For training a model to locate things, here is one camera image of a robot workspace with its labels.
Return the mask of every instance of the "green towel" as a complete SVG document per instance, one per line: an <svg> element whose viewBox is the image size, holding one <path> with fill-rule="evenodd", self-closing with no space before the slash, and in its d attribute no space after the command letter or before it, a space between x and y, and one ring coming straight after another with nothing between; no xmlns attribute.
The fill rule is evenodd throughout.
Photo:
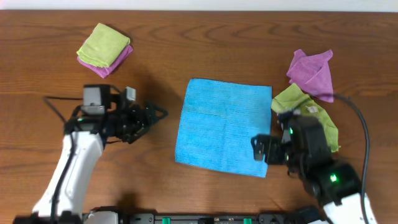
<svg viewBox="0 0 398 224"><path fill-rule="evenodd" d="M110 67L128 44L130 38L99 23L77 54L87 64L101 68Z"/></svg>
<svg viewBox="0 0 398 224"><path fill-rule="evenodd" d="M276 113L291 110L296 106L298 106L302 115L316 116L320 120L331 151L338 151L340 146L338 145L338 130L335 124L331 121L328 113L317 105L308 94L304 94L295 83L272 99L271 103L271 109Z"/></svg>

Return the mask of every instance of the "blue towel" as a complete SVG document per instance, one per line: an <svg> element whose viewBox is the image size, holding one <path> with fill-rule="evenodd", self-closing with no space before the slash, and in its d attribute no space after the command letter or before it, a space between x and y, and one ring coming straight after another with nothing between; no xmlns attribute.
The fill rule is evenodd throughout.
<svg viewBox="0 0 398 224"><path fill-rule="evenodd" d="M265 177L250 139L271 131L272 88L213 80L189 82L175 161L234 174Z"/></svg>

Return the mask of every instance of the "purple cloth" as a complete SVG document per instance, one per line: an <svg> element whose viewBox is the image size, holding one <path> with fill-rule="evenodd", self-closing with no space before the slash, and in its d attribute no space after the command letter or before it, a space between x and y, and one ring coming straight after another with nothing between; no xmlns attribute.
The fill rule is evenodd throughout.
<svg viewBox="0 0 398 224"><path fill-rule="evenodd" d="M289 83L296 83L298 87L311 95L322 93L333 94L331 75L328 65L333 52L328 50L322 54L306 56L302 50L296 50L287 76ZM332 103L332 96L320 96L319 99Z"/></svg>
<svg viewBox="0 0 398 224"><path fill-rule="evenodd" d="M127 45L122 52L119 54L117 59L112 63L110 67L104 67L104 68L99 68L94 65L90 65L85 63L84 61L80 60L79 56L77 57L77 60L79 63L82 65L86 66L87 68L91 69L95 73L97 73L100 77L105 78L107 77L113 70L132 52L132 47L130 45Z"/></svg>

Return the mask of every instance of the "cloth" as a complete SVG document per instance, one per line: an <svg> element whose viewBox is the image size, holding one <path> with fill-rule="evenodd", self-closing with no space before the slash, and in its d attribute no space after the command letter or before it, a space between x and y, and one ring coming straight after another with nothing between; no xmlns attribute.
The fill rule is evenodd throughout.
<svg viewBox="0 0 398 224"><path fill-rule="evenodd" d="M265 177L250 140L271 130L272 88L190 80L182 109L175 161L234 174Z"/></svg>
<svg viewBox="0 0 398 224"><path fill-rule="evenodd" d="M271 104L271 109L276 113L294 109L299 103L299 110L302 115L316 116L323 126L326 140L332 152L338 151L338 129L330 119L328 113L318 104L316 104L308 94L304 94L295 84L291 84L286 90L277 95Z"/></svg>
<svg viewBox="0 0 398 224"><path fill-rule="evenodd" d="M322 93L333 94L331 83L329 59L333 52L328 50L322 54L306 56L302 50L296 50L287 76L289 83L296 83L298 87L307 93L317 96ZM332 96L319 96L319 99L332 103Z"/></svg>
<svg viewBox="0 0 398 224"><path fill-rule="evenodd" d="M130 38L99 23L77 54L87 64L100 68L110 67L128 44Z"/></svg>
<svg viewBox="0 0 398 224"><path fill-rule="evenodd" d="M86 62L80 60L79 56L77 56L77 60L79 63L82 65L86 66L87 68L91 69L95 73L97 73L100 77L105 78L107 77L113 70L120 64L122 61L132 52L132 47L130 45L127 45L123 51L119 54L117 59L112 63L110 67L96 67L94 65L87 64Z"/></svg>

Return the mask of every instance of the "wooden table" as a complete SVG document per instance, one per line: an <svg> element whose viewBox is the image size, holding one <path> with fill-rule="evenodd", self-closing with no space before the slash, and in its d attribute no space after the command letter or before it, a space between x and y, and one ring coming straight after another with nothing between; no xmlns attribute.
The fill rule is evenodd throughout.
<svg viewBox="0 0 398 224"><path fill-rule="evenodd" d="M102 79L76 60L98 22L132 39L134 53ZM30 213L57 165L62 123L43 95L82 96L87 83L131 86L170 116L134 143L113 144L98 161L85 211L119 205L132 212L257 213L316 201L286 167L265 179L177 164L174 149L191 78L288 87L293 52L334 52L333 87L352 97L371 136L367 192L379 223L398 219L398 14L334 12L0 12L0 222ZM57 101L66 116L76 102ZM340 101L324 106L340 130L339 157L361 172L364 134ZM272 127L276 133L279 128Z"/></svg>

